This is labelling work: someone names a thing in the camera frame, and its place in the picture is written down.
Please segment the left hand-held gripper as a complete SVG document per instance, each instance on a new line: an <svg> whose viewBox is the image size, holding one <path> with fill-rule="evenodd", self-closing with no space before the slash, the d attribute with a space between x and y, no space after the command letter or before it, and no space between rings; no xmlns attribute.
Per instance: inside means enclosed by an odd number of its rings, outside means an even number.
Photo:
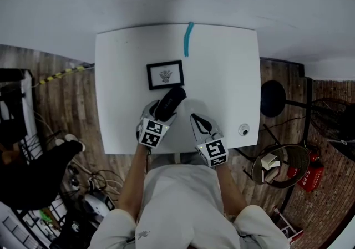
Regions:
<svg viewBox="0 0 355 249"><path fill-rule="evenodd" d="M166 122L155 119L155 111L160 100L154 100L143 109L140 121L136 126L136 138L139 144L149 148L157 148L170 126L177 117L177 112L172 113Z"/></svg>

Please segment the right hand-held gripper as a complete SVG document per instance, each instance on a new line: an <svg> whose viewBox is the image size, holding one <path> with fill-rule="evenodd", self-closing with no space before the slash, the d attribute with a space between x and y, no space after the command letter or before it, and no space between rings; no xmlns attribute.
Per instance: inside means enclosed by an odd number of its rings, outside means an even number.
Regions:
<svg viewBox="0 0 355 249"><path fill-rule="evenodd" d="M226 163L229 151L216 121L206 115L192 113L190 122L196 140L195 148L205 164L208 167L216 167Z"/></svg>

